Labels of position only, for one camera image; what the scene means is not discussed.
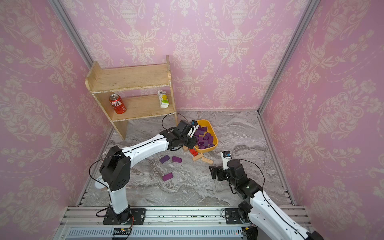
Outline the purple brick long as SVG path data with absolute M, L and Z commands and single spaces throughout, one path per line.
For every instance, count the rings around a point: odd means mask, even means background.
M 182 158 L 179 158 L 179 157 L 177 157 L 177 156 L 173 156 L 173 157 L 172 157 L 172 161 L 173 161 L 174 163 L 182 163 Z

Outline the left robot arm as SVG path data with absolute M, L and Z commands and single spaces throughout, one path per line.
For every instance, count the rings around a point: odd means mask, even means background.
M 132 224 L 135 217 L 126 194 L 131 168 L 157 153 L 176 151 L 182 147 L 193 149 L 198 142 L 195 136 L 198 129 L 197 121 L 182 120 L 176 127 L 165 129 L 139 144 L 110 148 L 106 157 L 99 160 L 103 162 L 99 169 L 101 176 L 97 179 L 91 177 L 97 189 L 106 189 L 109 194 L 110 203 L 104 220 L 112 224 Z

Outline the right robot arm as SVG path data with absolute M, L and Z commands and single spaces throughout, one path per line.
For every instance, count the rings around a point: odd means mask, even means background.
M 233 194 L 243 201 L 238 205 L 240 219 L 263 230 L 272 240 L 322 240 L 277 206 L 259 185 L 245 173 L 241 159 L 229 160 L 224 166 L 210 166 L 213 180 L 227 181 Z

